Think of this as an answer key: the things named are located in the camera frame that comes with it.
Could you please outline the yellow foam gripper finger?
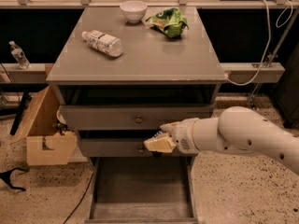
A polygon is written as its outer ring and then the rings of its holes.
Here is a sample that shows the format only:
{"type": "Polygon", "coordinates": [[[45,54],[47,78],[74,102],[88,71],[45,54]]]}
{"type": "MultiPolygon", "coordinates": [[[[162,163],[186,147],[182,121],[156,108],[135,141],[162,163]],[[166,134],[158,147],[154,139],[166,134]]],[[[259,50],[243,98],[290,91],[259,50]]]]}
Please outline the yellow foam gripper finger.
{"type": "Polygon", "coordinates": [[[168,133],[162,133],[156,137],[152,137],[144,142],[149,151],[157,151],[162,153],[171,153],[177,146],[172,137],[168,133]]]}
{"type": "Polygon", "coordinates": [[[165,133],[172,133],[173,129],[178,125],[178,121],[166,123],[160,126],[160,129],[165,133]]]}

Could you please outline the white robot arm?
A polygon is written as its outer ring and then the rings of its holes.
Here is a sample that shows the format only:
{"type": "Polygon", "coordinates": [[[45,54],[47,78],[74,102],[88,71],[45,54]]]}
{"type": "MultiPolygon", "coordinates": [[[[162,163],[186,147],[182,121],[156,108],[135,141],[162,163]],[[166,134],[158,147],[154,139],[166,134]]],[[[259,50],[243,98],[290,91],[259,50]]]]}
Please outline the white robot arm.
{"type": "Polygon", "coordinates": [[[233,106],[218,117],[167,123],[144,142],[149,151],[187,155],[214,151],[232,155],[263,154],[299,174],[299,138],[255,111],[233,106]]]}

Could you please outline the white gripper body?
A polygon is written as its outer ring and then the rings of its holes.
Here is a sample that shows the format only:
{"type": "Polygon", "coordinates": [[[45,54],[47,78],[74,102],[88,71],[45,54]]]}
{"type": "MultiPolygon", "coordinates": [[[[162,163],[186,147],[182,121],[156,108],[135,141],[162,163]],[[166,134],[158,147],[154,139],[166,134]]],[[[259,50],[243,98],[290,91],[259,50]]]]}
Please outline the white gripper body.
{"type": "Polygon", "coordinates": [[[192,127],[198,118],[185,119],[179,121],[172,130],[172,138],[177,145],[178,151],[186,155],[195,155],[198,153],[193,138],[192,127]]]}

